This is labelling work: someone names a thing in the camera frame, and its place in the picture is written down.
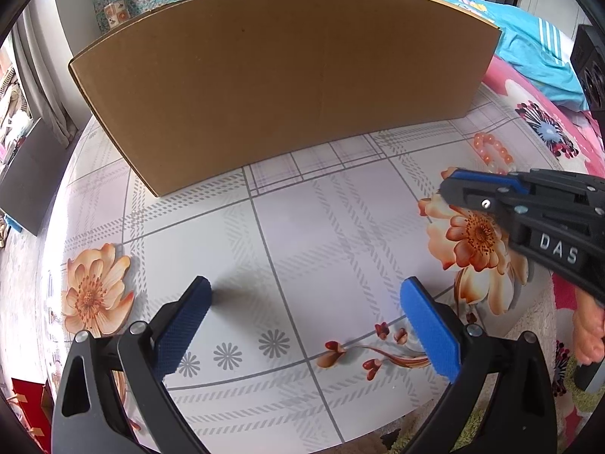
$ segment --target orange flower print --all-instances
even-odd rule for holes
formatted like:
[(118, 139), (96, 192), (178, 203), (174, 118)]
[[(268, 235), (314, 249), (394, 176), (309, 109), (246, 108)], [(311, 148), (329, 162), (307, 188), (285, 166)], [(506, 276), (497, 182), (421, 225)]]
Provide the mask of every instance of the orange flower print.
[[(455, 168), (442, 172), (445, 179)], [(494, 315), (510, 307), (515, 278), (527, 284), (527, 259), (508, 248), (508, 234), (486, 213), (449, 205), (439, 192), (418, 203), (420, 214), (429, 216), (429, 252), (444, 270), (458, 271), (454, 284), (456, 302), (476, 304), (487, 298)]]
[(68, 290), (61, 292), (64, 326), (70, 333), (89, 330), (95, 338), (120, 330), (132, 309), (134, 292), (124, 298), (122, 278), (130, 258), (116, 261), (116, 248), (86, 249), (67, 260)]

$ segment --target brown cardboard box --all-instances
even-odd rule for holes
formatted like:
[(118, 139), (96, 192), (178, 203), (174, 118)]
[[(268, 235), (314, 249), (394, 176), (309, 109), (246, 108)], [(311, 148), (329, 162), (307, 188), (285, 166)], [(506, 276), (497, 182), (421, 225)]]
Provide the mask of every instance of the brown cardboard box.
[(500, 36), (440, 0), (185, 0), (70, 71), (155, 195), (292, 150), (463, 116)]

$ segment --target white wall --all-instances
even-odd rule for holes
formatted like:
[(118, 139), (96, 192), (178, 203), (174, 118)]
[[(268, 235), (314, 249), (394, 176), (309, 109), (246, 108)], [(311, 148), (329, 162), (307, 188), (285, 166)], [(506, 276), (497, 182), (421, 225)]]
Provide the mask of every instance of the white wall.
[(75, 56), (101, 36), (94, 0), (55, 0), (65, 38)]
[(576, 38), (579, 24), (590, 23), (576, 0), (519, 0), (518, 6), (547, 20), (571, 39)]
[(92, 114), (67, 69), (73, 53), (65, 37), (55, 0), (31, 0), (29, 11), (40, 53), (59, 98), (76, 127), (82, 129)]

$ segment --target blue stripe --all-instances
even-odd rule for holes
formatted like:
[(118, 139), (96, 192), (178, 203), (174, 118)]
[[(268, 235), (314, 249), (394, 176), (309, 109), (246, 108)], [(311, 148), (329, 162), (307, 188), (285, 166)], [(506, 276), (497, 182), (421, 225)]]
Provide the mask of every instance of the blue stripe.
[(462, 169), (458, 169), (454, 171), (450, 177), (452, 177), (453, 179), (461, 179), (465, 181), (505, 185), (514, 189), (518, 193), (529, 194), (529, 189), (523, 186), (519, 179), (514, 176), (502, 176), (500, 174), (478, 173), (476, 171), (465, 171)]

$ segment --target finger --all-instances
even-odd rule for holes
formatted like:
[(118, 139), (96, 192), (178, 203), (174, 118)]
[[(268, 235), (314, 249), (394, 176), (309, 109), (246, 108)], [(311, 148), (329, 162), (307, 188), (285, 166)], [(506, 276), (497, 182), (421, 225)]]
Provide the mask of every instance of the finger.
[(601, 308), (597, 301), (586, 292), (576, 288), (576, 302), (578, 304), (580, 324), (590, 334), (603, 338), (605, 336), (605, 309)]
[(574, 354), (587, 357), (590, 362), (600, 362), (605, 354), (605, 345), (601, 338), (590, 334), (578, 323), (578, 315), (574, 313)]
[(574, 355), (576, 356), (578, 363), (581, 365), (590, 365), (592, 363), (592, 360), (581, 351), (574, 350)]

